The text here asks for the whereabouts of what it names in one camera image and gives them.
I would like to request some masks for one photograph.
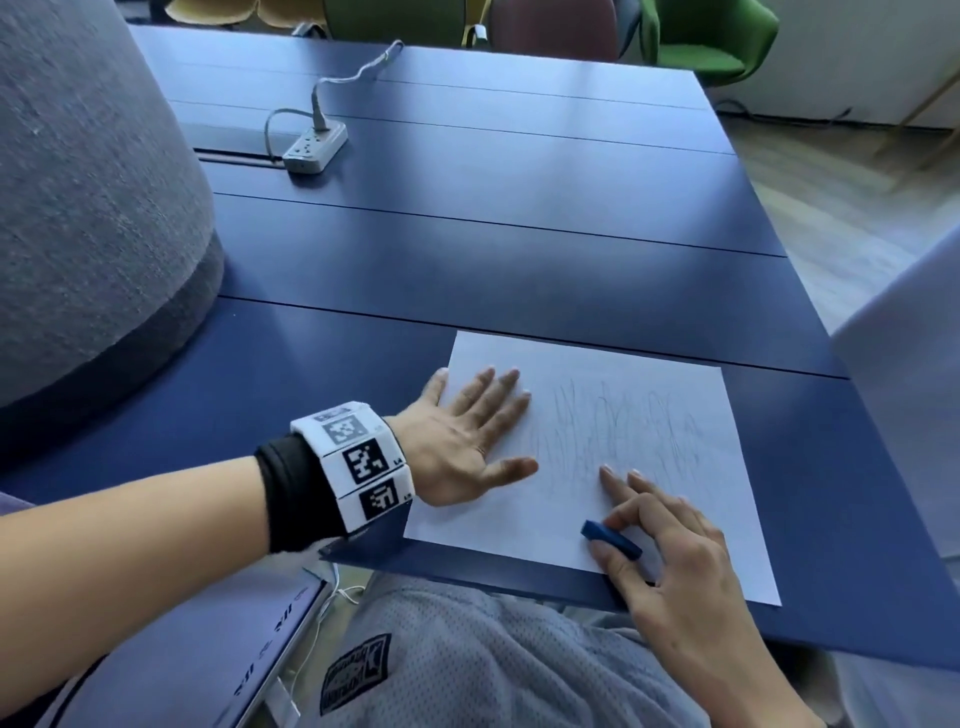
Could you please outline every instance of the white paper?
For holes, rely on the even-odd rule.
[[[444,403],[490,365],[518,367],[516,390],[533,394],[491,459],[531,455],[540,470],[473,503],[432,508],[416,499],[408,539],[599,571],[580,535],[584,520],[611,509],[599,468],[636,468],[724,531],[748,599],[780,605],[719,368],[459,331]],[[639,529],[625,535],[643,547],[642,563],[656,576],[649,537]]]

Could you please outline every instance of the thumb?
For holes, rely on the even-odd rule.
[[[525,477],[530,477],[539,469],[540,465],[532,457],[504,458],[503,460],[497,460],[495,463],[490,463],[481,471],[480,485],[483,486],[484,491],[488,491],[490,488],[510,485]]]
[[[616,590],[623,596],[630,608],[630,614],[637,617],[646,615],[653,607],[653,588],[643,580],[636,564],[620,551],[604,541],[589,543],[590,555],[604,573],[613,582]]]

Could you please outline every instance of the table surface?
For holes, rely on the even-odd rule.
[[[133,31],[180,122],[225,133],[380,50]],[[956,591],[692,74],[405,48],[323,91],[350,141],[319,178],[204,165],[228,269],[193,343],[0,490],[48,502],[249,453],[340,401],[397,411],[458,328],[707,362],[783,601],[751,604],[761,631],[960,669]],[[407,541],[405,518],[335,558],[621,606],[598,574]]]

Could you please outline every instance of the green chair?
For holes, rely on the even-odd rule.
[[[780,21],[756,0],[642,0],[647,65],[693,71],[703,85],[735,84],[770,51]]]
[[[467,26],[466,0],[324,0],[330,37],[459,48]]]

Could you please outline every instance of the wristband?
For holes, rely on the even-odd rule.
[[[363,402],[290,423],[317,454],[347,533],[411,500],[413,478],[387,424]]]

